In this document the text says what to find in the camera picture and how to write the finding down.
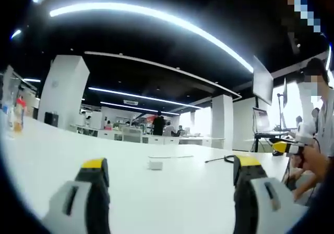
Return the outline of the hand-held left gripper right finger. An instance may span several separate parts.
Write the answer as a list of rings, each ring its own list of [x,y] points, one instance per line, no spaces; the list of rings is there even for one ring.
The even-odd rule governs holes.
[[[234,156],[233,184],[234,233],[287,233],[308,210],[254,157]]]

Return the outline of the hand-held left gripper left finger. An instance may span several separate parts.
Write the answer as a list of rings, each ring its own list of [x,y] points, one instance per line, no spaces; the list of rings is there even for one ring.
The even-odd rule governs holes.
[[[86,161],[52,195],[42,224],[50,233],[110,233],[109,185],[107,159]]]

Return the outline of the person's right hand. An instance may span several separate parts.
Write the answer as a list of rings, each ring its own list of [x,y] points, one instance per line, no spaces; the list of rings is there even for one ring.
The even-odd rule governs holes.
[[[317,149],[306,146],[303,150],[303,168],[310,170],[318,177],[323,177],[328,170],[330,159],[319,153]]]

